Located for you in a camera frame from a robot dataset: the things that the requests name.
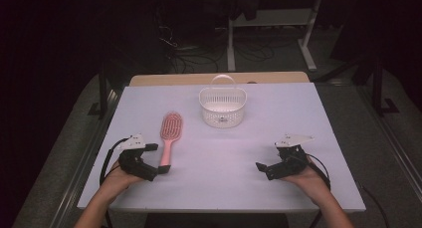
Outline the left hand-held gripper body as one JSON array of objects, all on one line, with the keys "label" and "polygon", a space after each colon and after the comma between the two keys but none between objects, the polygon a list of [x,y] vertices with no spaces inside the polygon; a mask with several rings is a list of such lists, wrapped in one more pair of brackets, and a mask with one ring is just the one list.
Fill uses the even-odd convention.
[{"label": "left hand-held gripper body", "polygon": [[126,173],[152,181],[157,176],[158,169],[147,164],[142,158],[146,144],[141,133],[130,136],[117,146],[120,150],[118,163]]}]

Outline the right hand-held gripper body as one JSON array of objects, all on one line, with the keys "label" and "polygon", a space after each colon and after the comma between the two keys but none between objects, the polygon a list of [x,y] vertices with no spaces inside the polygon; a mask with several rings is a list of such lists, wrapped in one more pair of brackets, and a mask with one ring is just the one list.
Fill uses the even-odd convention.
[{"label": "right hand-held gripper body", "polygon": [[265,172],[269,180],[284,178],[298,174],[307,166],[307,155],[302,148],[304,143],[313,141],[311,135],[285,134],[280,140],[275,142],[275,147],[287,147],[289,153],[286,156],[279,156],[279,163],[268,166]]}]

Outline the pink hair brush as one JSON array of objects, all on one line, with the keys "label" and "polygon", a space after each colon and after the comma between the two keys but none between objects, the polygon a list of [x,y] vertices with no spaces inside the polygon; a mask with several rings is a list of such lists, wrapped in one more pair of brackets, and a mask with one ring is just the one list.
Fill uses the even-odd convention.
[{"label": "pink hair brush", "polygon": [[168,166],[171,159],[172,143],[178,140],[182,133],[183,119],[177,112],[168,113],[161,125],[160,136],[164,142],[164,148],[160,160],[161,166]]}]

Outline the white perforated plastic basket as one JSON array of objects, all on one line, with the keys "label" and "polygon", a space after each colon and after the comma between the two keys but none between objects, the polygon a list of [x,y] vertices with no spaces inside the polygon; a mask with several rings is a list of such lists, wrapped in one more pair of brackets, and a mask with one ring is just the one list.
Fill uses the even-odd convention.
[{"label": "white perforated plastic basket", "polygon": [[199,93],[203,121],[215,128],[239,125],[245,114],[247,93],[228,75],[217,75]]}]

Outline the person's left hand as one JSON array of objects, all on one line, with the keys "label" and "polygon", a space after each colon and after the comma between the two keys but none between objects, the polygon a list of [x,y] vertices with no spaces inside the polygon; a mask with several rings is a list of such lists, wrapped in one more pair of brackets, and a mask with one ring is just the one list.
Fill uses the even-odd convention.
[{"label": "person's left hand", "polygon": [[121,169],[118,162],[115,162],[105,177],[102,189],[106,194],[119,195],[130,185],[142,181],[142,178],[126,173]]}]

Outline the person's right hand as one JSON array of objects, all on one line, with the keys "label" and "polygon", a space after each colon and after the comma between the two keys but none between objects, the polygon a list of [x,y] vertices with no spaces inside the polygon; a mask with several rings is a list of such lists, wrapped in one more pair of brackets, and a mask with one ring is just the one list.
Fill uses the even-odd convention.
[{"label": "person's right hand", "polygon": [[328,191],[323,179],[313,169],[313,161],[307,157],[306,168],[298,174],[284,177],[284,181],[288,181],[299,189],[301,189],[309,198],[318,198],[324,192]]}]

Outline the black metal stand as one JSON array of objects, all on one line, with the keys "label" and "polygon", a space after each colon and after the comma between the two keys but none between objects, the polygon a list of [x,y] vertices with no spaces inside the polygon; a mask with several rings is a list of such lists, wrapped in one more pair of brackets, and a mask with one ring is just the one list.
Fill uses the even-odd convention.
[{"label": "black metal stand", "polygon": [[103,119],[107,112],[107,97],[108,97],[105,64],[101,64],[100,66],[98,79],[99,79],[100,101],[98,103],[92,104],[89,110],[89,115],[97,115],[99,119]]},{"label": "black metal stand", "polygon": [[372,74],[372,106],[376,113],[384,117],[385,114],[397,114],[398,107],[392,99],[386,99],[382,96],[383,84],[383,65],[378,56],[374,59],[374,68]]}]

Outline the wooden table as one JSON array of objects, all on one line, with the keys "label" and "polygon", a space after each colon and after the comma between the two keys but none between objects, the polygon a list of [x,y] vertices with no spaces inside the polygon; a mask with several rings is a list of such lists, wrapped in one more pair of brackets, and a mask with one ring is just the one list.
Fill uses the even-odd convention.
[{"label": "wooden table", "polygon": [[[310,79],[304,72],[254,72],[228,73],[238,84],[279,84],[279,83],[309,83]],[[129,85],[143,86],[185,86],[206,85],[216,77],[216,74],[177,74],[177,75],[137,75]]]}]

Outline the metal floor rail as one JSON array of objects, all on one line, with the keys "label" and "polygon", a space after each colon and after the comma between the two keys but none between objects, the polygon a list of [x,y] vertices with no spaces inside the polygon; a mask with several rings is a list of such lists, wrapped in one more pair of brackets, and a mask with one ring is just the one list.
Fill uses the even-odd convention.
[{"label": "metal floor rail", "polygon": [[104,97],[84,90],[76,102],[53,149],[53,168],[64,189],[48,228],[70,228],[81,213],[77,205],[118,100],[114,90]]},{"label": "metal floor rail", "polygon": [[387,123],[385,116],[382,113],[379,113],[372,105],[368,91],[363,87],[357,87],[356,90],[378,127],[381,129],[384,137],[388,141],[391,152],[410,183],[415,195],[422,203],[422,175],[417,171],[416,167],[410,160],[408,154],[404,150],[404,146],[400,143],[398,137],[393,132],[393,129]]}]

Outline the white desk frame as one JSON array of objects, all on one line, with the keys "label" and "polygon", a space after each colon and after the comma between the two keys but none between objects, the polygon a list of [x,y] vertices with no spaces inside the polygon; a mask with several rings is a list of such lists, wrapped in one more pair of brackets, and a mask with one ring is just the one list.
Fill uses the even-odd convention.
[{"label": "white desk frame", "polygon": [[305,9],[277,9],[277,10],[259,10],[254,20],[247,21],[244,16],[238,17],[234,21],[228,22],[228,46],[227,46],[227,63],[228,71],[236,71],[236,62],[234,54],[234,38],[235,28],[239,27],[268,27],[268,26],[305,26],[304,35],[298,39],[303,58],[308,69],[314,72],[317,65],[314,62],[312,54],[308,48],[308,43],[317,19],[319,6],[322,0],[314,0],[314,5]]}]

